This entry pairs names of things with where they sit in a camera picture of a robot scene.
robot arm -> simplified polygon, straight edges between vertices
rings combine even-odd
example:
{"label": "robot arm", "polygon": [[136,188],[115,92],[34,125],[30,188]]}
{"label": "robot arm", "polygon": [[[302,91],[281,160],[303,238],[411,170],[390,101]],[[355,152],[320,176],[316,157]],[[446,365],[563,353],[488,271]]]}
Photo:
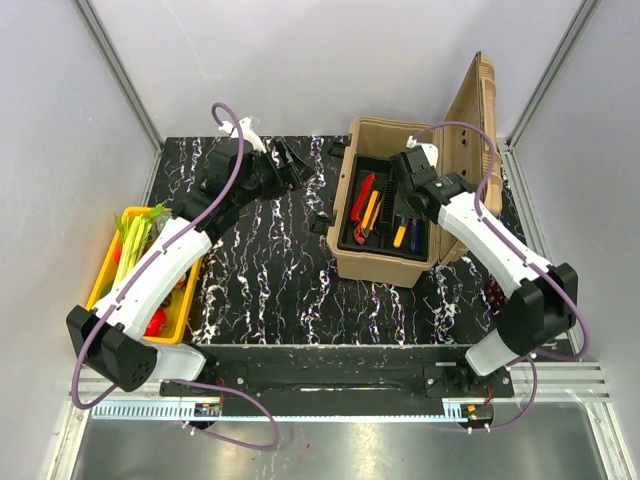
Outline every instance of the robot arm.
{"label": "robot arm", "polygon": [[[399,192],[413,210],[460,239],[496,278],[508,299],[497,328],[465,355],[470,377],[481,379],[553,340],[575,325],[562,298],[531,268],[548,273],[575,302],[578,278],[567,264],[553,266],[513,236],[481,205],[478,217],[471,186],[457,173],[438,176],[424,145],[391,158]],[[497,229],[525,254],[522,261],[489,228]]]}
{"label": "robot arm", "polygon": [[274,138],[271,143],[277,154],[276,163],[247,122],[243,127],[249,140],[245,141],[247,153],[233,187],[220,205],[195,228],[168,242],[200,216],[222,190],[237,161],[239,140],[234,132],[229,132],[232,138],[209,156],[207,187],[190,191],[172,209],[172,218],[159,238],[122,283],[91,311],[77,306],[67,316],[67,327],[79,355],[94,326],[108,315],[85,363],[124,391],[133,391],[147,380],[215,381],[215,358],[186,344],[147,342],[142,338],[146,326],[180,277],[236,224],[242,207],[298,189],[313,174],[313,169],[305,165],[282,138]]}

white wall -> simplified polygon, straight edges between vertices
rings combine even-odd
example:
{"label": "white wall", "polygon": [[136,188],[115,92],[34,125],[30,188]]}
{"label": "white wall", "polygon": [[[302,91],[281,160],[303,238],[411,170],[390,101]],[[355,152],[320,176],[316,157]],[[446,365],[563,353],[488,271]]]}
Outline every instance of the white wall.
{"label": "white wall", "polygon": [[640,3],[602,2],[516,146],[553,260],[580,276],[625,437],[640,467]]}
{"label": "white wall", "polygon": [[214,101],[260,133],[331,134],[372,115],[443,119],[484,50],[498,134],[531,96],[580,0],[93,0],[162,136],[216,134]]}
{"label": "white wall", "polygon": [[0,3],[0,476],[38,478],[86,300],[153,151],[72,2]]}

black marble table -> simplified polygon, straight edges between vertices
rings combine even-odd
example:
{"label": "black marble table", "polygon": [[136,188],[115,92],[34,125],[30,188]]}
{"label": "black marble table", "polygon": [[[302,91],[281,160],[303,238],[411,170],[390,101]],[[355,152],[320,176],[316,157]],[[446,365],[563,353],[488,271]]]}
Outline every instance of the black marble table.
{"label": "black marble table", "polygon": [[[334,137],[287,137],[317,174],[304,189],[252,204],[203,261],[190,317],[205,344],[475,343],[495,325],[487,270],[473,255],[425,272],[412,289],[338,277],[313,212],[330,213],[340,160]],[[171,204],[206,178],[219,138],[169,138],[149,204]],[[503,174],[500,219],[524,239]]]}

red vegetable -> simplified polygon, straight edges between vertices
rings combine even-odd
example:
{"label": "red vegetable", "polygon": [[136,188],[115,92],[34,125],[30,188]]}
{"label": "red vegetable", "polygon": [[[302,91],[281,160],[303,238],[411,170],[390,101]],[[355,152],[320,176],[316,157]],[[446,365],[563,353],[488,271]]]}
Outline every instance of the red vegetable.
{"label": "red vegetable", "polygon": [[118,248],[116,248],[116,251],[113,252],[113,259],[116,261],[116,263],[119,265],[120,264],[120,257],[122,256],[122,245],[120,245]]}
{"label": "red vegetable", "polygon": [[151,320],[149,320],[149,325],[147,325],[147,329],[144,332],[145,337],[159,336],[164,330],[166,324],[167,314],[164,313],[164,310],[159,308],[156,310],[156,313],[152,315]]}

yellow tray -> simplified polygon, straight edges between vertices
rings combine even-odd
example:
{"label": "yellow tray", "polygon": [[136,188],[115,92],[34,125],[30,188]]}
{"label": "yellow tray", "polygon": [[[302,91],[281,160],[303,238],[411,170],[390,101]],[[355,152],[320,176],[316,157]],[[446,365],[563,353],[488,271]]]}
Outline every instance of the yellow tray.
{"label": "yellow tray", "polygon": [[[129,222],[131,222],[134,217],[149,213],[150,210],[151,208],[149,207],[129,207],[122,214],[122,221],[125,222],[128,218]],[[100,294],[102,291],[115,278],[118,265],[113,259],[113,254],[120,245],[122,245],[122,239],[120,238],[120,233],[116,229],[116,233],[113,235],[113,240],[111,240],[107,256],[105,257],[104,262],[102,262],[102,268],[100,268],[98,279],[93,286],[93,290],[91,290],[89,300],[87,300],[87,310],[91,310],[96,302],[100,300]],[[146,340],[149,340],[150,342],[169,344],[182,342],[184,330],[187,327],[187,321],[189,320],[189,309],[191,308],[193,293],[196,289],[196,282],[198,280],[198,273],[200,272],[201,265],[202,258],[199,258],[191,267],[189,279],[184,289],[173,289],[171,305],[169,308],[164,309],[167,314],[167,324],[160,336],[144,337]]]}

